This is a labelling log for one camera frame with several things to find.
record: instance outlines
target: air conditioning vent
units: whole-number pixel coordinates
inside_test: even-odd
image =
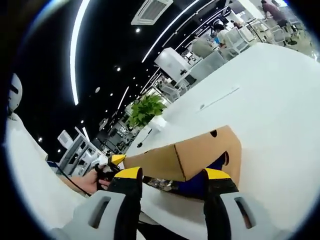
[[[146,0],[134,16],[131,25],[154,25],[173,0]]]

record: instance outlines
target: black ceiling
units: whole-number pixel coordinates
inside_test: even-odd
[[[23,85],[23,97],[16,112],[35,139],[43,138],[41,145],[49,155],[56,156],[57,149],[62,149],[57,137],[64,129],[72,135],[74,127],[86,127],[89,137],[94,138],[99,132],[99,122],[116,112],[129,86],[116,116],[120,117],[125,105],[139,95],[148,76],[157,70],[153,62],[162,45],[186,19],[209,2],[200,0],[187,11],[141,63],[162,31],[193,1],[174,0],[155,25],[139,26],[140,33],[135,32],[137,26],[132,26],[131,21],[144,0],[90,1],[76,47],[77,106],[70,80],[70,42],[81,1],[69,1],[37,28],[17,58],[16,73]],[[202,23],[200,18],[212,16],[225,2],[216,0],[202,14],[195,15],[164,47],[176,48],[186,38],[184,34],[188,36]]]

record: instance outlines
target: green plant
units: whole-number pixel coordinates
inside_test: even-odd
[[[144,127],[154,116],[159,116],[166,106],[160,102],[161,97],[155,94],[145,95],[132,105],[129,124],[132,127]]]

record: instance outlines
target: cardboard box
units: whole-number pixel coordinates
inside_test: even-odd
[[[238,186],[242,147],[229,126],[127,157],[123,164],[125,168],[142,167],[144,176],[185,182],[225,152],[222,170]]]

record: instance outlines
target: black cable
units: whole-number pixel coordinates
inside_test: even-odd
[[[73,185],[75,185],[78,189],[80,189],[84,194],[88,195],[89,197],[91,196],[91,194],[87,193],[85,190],[83,190],[81,187],[79,187],[77,184],[75,184],[70,177],[67,176],[67,174],[64,173],[64,171],[62,171],[62,169],[58,166],[58,164],[56,162],[53,161],[53,163],[56,165],[56,167],[60,170],[60,172],[62,173],[63,176],[66,177],[66,179],[68,179]]]

